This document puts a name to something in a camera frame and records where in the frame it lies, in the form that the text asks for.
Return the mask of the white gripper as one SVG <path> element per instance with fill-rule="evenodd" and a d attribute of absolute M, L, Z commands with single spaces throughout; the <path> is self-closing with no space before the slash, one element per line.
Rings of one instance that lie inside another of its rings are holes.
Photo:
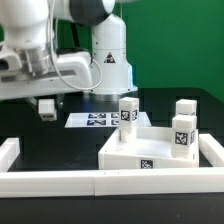
<path fill-rule="evenodd" d="M 42 66 L 31 64 L 27 52 L 16 52 L 3 46 L 0 49 L 0 100 L 26 98 L 33 107 L 38 107 L 34 96 L 56 95 L 56 105 L 63 108 L 68 92 L 89 90 L 93 87 L 91 56 L 86 51 L 56 56 L 55 65 L 44 72 Z"/>

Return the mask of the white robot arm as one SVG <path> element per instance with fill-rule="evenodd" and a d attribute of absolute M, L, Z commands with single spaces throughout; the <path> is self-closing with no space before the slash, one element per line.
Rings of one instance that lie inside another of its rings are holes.
<path fill-rule="evenodd" d="M 137 90 L 126 26 L 130 0 L 0 0 L 0 101 L 82 91 L 116 99 Z"/>

